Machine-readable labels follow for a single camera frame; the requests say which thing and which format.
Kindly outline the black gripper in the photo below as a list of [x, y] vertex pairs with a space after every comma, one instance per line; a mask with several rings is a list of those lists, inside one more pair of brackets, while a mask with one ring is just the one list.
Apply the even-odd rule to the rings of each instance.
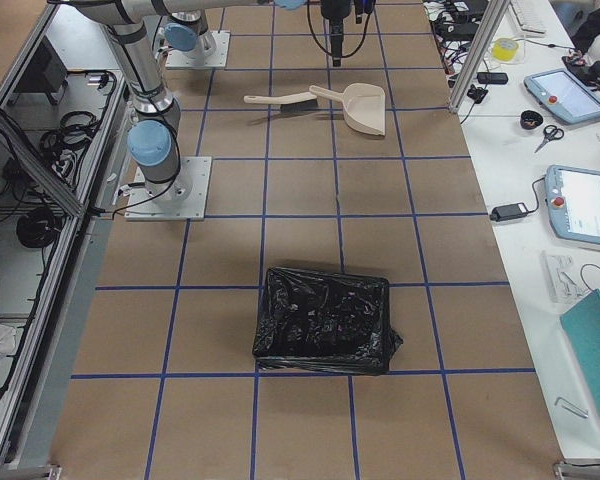
[[334, 67], [340, 67], [343, 57], [344, 20], [351, 14], [350, 0], [322, 0], [321, 16], [327, 21], [329, 28], [329, 56]]

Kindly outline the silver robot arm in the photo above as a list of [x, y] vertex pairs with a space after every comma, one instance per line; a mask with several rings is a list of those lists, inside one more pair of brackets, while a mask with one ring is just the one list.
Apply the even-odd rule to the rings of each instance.
[[[161, 116], [176, 100], [166, 87], [163, 74], [154, 58], [144, 24], [145, 17], [160, 15], [177, 17], [176, 14], [204, 13], [207, 9], [224, 7], [275, 4], [294, 10], [309, 5], [310, 1], [47, 1], [49, 4], [74, 7], [86, 18], [100, 24], [108, 36], [109, 43], [125, 80], [131, 90], [131, 98], [138, 115]], [[331, 51], [335, 66], [345, 57], [344, 19], [355, 5], [356, 23], [361, 23], [362, 14], [369, 16], [375, 1], [318, 1], [321, 15], [328, 21]]]
[[205, 58], [216, 51], [216, 41], [203, 10], [171, 14], [164, 27], [164, 37], [171, 48], [190, 58]]

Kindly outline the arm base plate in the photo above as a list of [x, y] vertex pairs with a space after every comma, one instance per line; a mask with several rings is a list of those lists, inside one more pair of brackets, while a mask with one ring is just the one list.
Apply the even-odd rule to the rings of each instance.
[[158, 196], [169, 183], [159, 187], [146, 183], [139, 167], [134, 181], [142, 186], [131, 190], [131, 207], [124, 210], [127, 221], [202, 221], [205, 218], [212, 158], [209, 156], [181, 158], [179, 175], [166, 193]]
[[166, 68], [169, 70], [207, 70], [225, 68], [228, 59], [230, 32], [207, 31], [202, 36], [166, 33], [169, 47]]

